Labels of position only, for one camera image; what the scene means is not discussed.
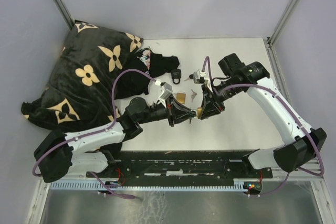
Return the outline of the medium brass padlock long shackle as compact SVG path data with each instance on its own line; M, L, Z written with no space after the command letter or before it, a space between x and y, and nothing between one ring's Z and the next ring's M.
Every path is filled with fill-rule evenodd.
M184 104L186 101L186 94L185 93L173 93L173 96L176 98L176 100L181 103Z

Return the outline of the black padlock key bunch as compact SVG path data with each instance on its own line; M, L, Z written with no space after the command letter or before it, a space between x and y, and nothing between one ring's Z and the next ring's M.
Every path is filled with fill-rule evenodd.
M188 81L188 80L194 80L194 76L191 74L191 75L189 75L186 79L185 79L185 81Z

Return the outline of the black padlock with keys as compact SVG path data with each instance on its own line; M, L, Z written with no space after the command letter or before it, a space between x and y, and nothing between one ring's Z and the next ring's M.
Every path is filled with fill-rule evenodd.
M180 84L181 73L182 73L181 69L173 69L171 71L171 78L172 78L173 84Z

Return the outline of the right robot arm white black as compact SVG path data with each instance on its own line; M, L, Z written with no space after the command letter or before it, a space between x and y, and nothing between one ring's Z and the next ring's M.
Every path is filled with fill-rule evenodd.
M214 84L209 57L200 70L194 72L194 83L203 91L200 120L218 115L225 110L224 102L239 93L248 94L265 112L278 130L282 144L258 149L247 154L241 164L246 177L254 177L260 169L280 167L291 173L296 169L314 176L324 174L320 151L327 138L322 128L315 129L289 104L276 87L270 73L258 61L244 64L236 54L224 57L218 63L225 75L220 84Z

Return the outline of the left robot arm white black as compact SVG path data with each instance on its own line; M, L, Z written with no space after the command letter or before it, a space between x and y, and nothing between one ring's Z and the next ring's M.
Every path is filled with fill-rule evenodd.
M46 183L55 182L71 173L101 173L112 176L116 164L112 154L103 149L142 133L144 123L168 120L170 126L196 117L196 111L170 96L165 102L148 103L141 97L132 99L125 112L115 121L81 132L51 131L34 151L39 176Z

